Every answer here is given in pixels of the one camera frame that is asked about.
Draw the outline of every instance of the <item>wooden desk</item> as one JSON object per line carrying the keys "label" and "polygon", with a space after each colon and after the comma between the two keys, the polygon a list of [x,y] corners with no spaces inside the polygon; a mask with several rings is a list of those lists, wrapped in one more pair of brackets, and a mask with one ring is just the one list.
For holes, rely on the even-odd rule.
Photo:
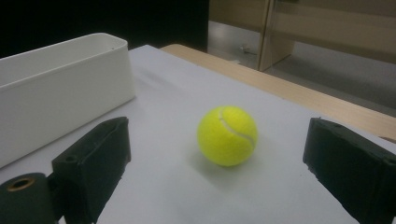
{"label": "wooden desk", "polygon": [[382,138],[396,139],[394,117],[181,45],[166,46],[162,50]]}

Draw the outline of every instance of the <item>tennis ball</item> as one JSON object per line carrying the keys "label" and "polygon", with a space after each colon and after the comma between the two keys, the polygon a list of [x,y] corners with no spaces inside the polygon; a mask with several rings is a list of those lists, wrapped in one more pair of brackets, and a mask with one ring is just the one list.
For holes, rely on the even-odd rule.
{"label": "tennis ball", "polygon": [[210,110],[197,130],[202,153],[222,166],[247,160],[256,146],[257,136],[254,119],[243,109],[231,105]]}

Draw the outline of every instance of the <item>white plastic container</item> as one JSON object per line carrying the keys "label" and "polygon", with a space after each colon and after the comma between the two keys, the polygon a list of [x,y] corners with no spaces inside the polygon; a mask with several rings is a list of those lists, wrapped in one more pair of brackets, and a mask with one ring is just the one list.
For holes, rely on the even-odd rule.
{"label": "white plastic container", "polygon": [[134,98],[127,45],[94,34],[0,59],[0,167]]}

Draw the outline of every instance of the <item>white tabletop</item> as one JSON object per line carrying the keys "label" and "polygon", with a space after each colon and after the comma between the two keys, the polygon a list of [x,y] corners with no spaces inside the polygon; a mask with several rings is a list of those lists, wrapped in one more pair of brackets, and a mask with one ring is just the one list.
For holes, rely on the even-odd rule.
{"label": "white tabletop", "polygon": [[[132,161],[99,223],[358,223],[303,163],[309,120],[319,113],[150,46],[130,56],[136,98],[0,169],[0,182],[49,175],[51,160],[84,133],[126,116]],[[244,108],[260,132],[253,156],[236,167],[207,161],[196,142],[201,117],[218,105]]]}

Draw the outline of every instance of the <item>floor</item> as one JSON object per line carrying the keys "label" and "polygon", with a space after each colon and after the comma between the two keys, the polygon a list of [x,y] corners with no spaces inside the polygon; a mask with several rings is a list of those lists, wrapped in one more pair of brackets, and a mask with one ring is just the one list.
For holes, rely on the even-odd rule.
{"label": "floor", "polygon": [[[210,21],[208,53],[255,69],[259,39]],[[296,42],[289,57],[264,72],[396,117],[396,64]]]}

